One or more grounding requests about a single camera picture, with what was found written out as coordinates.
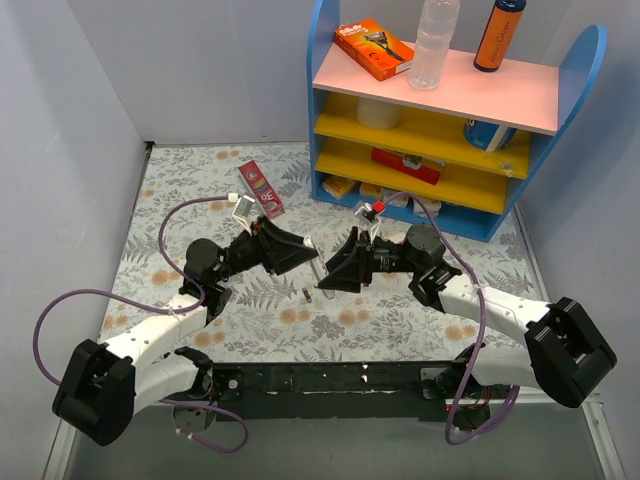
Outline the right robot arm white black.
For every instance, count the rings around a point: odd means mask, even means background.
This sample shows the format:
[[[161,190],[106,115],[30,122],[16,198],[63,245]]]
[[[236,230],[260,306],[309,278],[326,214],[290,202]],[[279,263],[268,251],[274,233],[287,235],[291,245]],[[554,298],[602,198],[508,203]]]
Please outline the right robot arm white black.
[[[471,398],[486,387],[520,386],[576,408],[616,366],[616,354],[580,303],[567,297],[546,303],[481,287],[444,254],[431,225],[411,226],[399,243],[353,228],[318,286],[358,293],[376,273],[409,273],[409,289],[420,304],[484,323],[518,343],[516,349],[484,344],[477,355],[465,348],[444,370],[427,376],[433,398],[451,398],[456,391]]]

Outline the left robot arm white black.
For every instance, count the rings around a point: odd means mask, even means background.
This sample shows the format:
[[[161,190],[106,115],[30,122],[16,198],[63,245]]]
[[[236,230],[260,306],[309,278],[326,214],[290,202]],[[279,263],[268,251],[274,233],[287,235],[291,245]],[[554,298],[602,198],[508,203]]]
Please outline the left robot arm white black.
[[[261,266],[281,275],[318,256],[311,240],[261,216],[229,246],[201,238],[186,251],[186,279],[162,314],[98,344],[73,351],[52,404],[53,413],[106,446],[142,409],[175,397],[208,401],[218,387],[213,362],[178,343],[219,316],[231,296],[230,277]]]

